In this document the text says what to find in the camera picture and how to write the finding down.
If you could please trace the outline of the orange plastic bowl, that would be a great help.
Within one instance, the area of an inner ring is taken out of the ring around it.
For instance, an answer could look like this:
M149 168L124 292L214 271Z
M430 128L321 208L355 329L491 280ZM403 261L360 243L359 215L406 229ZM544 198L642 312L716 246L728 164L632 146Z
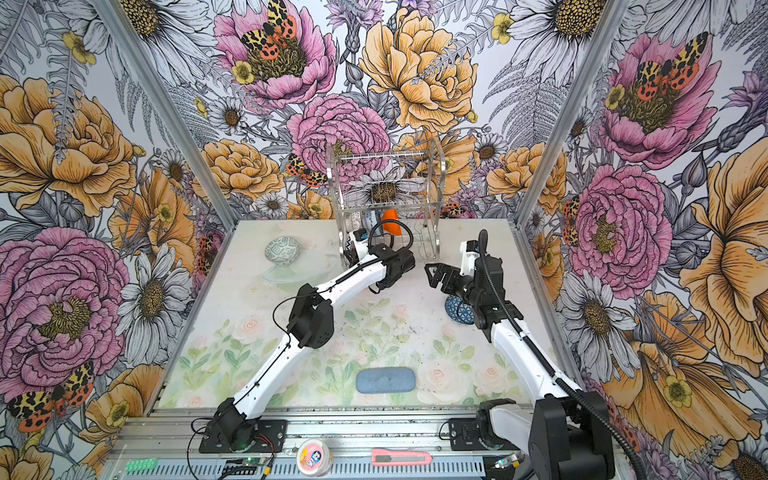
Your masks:
M383 222L382 229L392 236L401 236L402 227L396 223L399 219L399 215L395 209L387 209L381 215L381 221Z

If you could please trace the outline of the white black lattice bowl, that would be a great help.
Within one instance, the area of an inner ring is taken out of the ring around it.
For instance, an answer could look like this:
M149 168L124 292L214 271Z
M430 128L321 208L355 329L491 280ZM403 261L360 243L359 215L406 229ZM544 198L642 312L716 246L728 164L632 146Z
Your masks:
M356 232L358 230L366 230L364 214L359 211L355 211L349 214L350 231Z

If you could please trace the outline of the steel wire dish rack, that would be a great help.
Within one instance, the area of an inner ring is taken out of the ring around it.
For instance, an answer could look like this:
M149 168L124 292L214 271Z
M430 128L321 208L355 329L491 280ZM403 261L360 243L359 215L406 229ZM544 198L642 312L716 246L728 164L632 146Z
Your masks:
M414 144L387 152L356 154L343 144L326 147L326 173L336 217L339 256L343 266L350 266L345 252L351 243L349 214L378 210L382 215L395 209L400 221L413 232L411 250L418 262L440 258L439 216L447 174L446 157L437 138L423 132ZM389 243L390 234L380 220L372 229L373 242ZM394 236L396 249L408 241L407 234Z

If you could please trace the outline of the blue floral ceramic bowl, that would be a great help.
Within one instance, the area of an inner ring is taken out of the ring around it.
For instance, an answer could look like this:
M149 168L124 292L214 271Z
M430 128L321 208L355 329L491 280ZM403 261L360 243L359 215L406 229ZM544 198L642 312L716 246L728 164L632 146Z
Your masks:
M363 213L363 220L365 227L372 229L381 220L381 214L378 210L367 210Z

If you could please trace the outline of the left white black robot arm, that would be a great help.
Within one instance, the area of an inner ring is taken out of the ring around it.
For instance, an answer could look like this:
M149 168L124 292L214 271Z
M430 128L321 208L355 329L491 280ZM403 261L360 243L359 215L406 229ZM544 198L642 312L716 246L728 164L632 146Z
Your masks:
M201 433L200 452L246 452L256 444L272 452L280 450L259 421L300 363L332 338L334 309L365 290L379 293L392 287L415 268L412 230L400 220L391 223L407 234L405 245L396 249L393 241L375 244L372 233L362 236L356 231L352 239L357 261L325 283L302 285L291 298L293 305L280 344L253 378L219 405Z

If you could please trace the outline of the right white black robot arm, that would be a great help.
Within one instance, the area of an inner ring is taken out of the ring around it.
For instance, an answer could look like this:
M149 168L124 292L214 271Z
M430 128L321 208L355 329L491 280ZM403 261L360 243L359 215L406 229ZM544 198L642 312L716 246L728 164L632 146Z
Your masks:
M501 259L486 252L480 236L462 245L462 264L429 263L431 287L459 298L474 325L527 387L533 406L488 400L473 426L450 425L457 449L519 450L539 479L611 479L616 474L607 406L566 377L534 339L523 314L504 296Z

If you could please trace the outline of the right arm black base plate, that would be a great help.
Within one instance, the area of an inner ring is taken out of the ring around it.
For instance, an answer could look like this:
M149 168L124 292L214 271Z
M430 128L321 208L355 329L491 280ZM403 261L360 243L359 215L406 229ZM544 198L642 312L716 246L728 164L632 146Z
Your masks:
M500 444L491 439L487 429L477 419L451 418L447 426L453 451L491 451L500 448Z

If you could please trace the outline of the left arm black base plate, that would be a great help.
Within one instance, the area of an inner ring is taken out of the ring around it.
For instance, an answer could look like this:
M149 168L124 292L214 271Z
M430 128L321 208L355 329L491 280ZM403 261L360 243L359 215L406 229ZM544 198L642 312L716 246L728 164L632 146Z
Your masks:
M286 439L285 420L245 420L232 425L210 422L199 451L204 454L280 453Z

